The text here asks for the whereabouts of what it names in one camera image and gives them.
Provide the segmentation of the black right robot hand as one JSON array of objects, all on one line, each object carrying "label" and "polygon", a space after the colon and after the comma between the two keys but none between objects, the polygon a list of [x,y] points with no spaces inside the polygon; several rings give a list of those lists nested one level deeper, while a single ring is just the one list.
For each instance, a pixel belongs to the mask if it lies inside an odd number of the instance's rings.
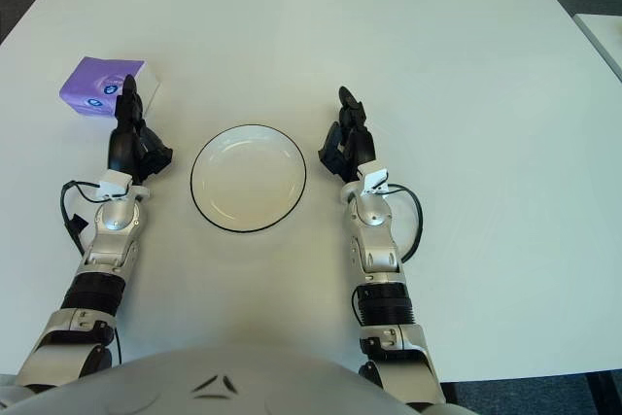
[{"label": "black right robot hand", "polygon": [[339,119],[329,128],[323,147],[318,150],[322,165],[344,183],[358,181],[359,167],[376,159],[373,137],[365,126],[363,103],[341,86]]}]

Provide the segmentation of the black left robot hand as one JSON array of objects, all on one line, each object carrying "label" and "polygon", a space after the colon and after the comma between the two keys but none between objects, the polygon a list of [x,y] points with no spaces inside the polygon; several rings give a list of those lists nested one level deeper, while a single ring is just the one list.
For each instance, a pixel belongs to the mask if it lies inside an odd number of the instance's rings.
[{"label": "black left robot hand", "polygon": [[116,98],[116,128],[108,146],[108,169],[128,174],[133,185],[141,185],[172,161],[173,150],[148,128],[143,103],[133,75],[128,74]]}]

